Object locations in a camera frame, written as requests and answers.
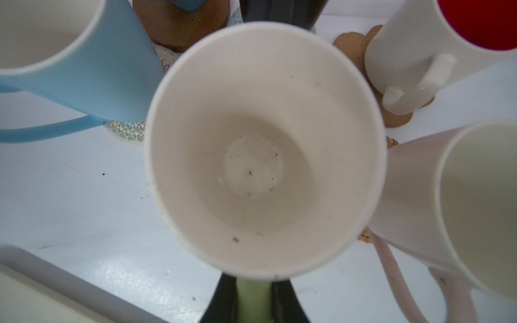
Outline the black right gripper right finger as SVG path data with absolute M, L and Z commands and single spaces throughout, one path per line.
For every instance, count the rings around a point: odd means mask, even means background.
M 290 280 L 272 284 L 273 321 L 278 323 L 309 323 Z

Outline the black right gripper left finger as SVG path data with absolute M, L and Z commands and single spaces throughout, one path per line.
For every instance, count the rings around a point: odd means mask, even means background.
M 237 312 L 236 278 L 221 274 L 213 297 L 200 323 L 234 323 Z

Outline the round woven rattan coaster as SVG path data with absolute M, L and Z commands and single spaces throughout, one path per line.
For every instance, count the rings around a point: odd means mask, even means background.
M 397 146 L 399 144 L 399 142 L 391 137 L 386 137 L 386 142 L 387 142 L 387 148 L 388 149 L 391 149 L 395 146 Z M 365 243 L 369 243 L 371 244 L 372 243 L 372 237 L 371 237 L 372 233 L 371 231 L 366 227 L 362 233 L 359 235 L 358 237 L 358 240 L 359 241 L 362 241 L 362 242 L 365 242 Z

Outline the cream mug green handle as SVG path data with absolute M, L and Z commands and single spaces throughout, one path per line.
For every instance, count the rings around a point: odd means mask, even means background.
M 236 278 L 238 322 L 271 322 L 274 282 L 358 239 L 386 163 L 362 73 L 289 24 L 243 23 L 199 41 L 164 76 L 147 118 L 158 208 L 194 255 Z

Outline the cream mug pink handle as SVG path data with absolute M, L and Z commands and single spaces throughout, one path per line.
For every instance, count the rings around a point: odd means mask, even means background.
M 481 122 L 388 151 L 368 231 L 401 312 L 424 322 L 392 249 L 424 263 L 447 322 L 476 322 L 471 291 L 516 300 L 516 123 Z

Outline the multicolour stitched round coaster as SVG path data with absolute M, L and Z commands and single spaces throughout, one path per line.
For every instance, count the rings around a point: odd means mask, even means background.
M 179 59 L 180 54 L 176 53 L 169 48 L 163 47 L 158 44 L 154 44 L 154 48 L 160 59 L 160 64 L 164 73 L 173 66 L 173 64 Z M 104 128 L 117 139 L 132 143 L 135 145 L 142 145 L 145 138 L 145 127 L 146 123 L 143 122 L 118 122 L 114 121 L 106 124 Z

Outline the flower-shaped cork coaster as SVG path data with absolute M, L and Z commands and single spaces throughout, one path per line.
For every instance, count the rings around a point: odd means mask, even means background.
M 371 87 L 378 102 L 379 109 L 386 128 L 398 128 L 406 125 L 413 118 L 413 113 L 396 115 L 387 111 L 382 105 L 383 95 L 371 84 L 365 68 L 365 53 L 370 41 L 378 34 L 382 25 L 374 26 L 367 34 L 359 32 L 347 32 L 339 35 L 333 45 L 346 55 L 361 71 Z

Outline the blue mug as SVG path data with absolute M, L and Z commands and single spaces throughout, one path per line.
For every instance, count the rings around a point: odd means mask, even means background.
M 193 12 L 199 9 L 206 0 L 170 0 L 170 2 L 180 9 Z
M 143 122 L 163 77 L 128 1 L 1 2 L 1 91 L 26 91 L 82 113 L 4 129 L 4 143 L 51 139 L 113 121 Z

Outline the round wooden coaster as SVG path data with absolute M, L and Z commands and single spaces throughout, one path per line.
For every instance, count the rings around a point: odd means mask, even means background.
M 226 27 L 230 17 L 229 1 L 206 1 L 193 12 L 170 1 L 133 1 L 132 6 L 152 41 L 174 52 Z

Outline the red and white mug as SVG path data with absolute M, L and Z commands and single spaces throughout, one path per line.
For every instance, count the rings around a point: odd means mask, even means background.
M 366 49 L 382 105 L 396 115 L 516 53 L 515 1 L 405 1 Z

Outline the black mug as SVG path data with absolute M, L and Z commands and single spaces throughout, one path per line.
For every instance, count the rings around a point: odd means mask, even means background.
M 312 30 L 328 0 L 240 0 L 244 22 L 280 22 Z

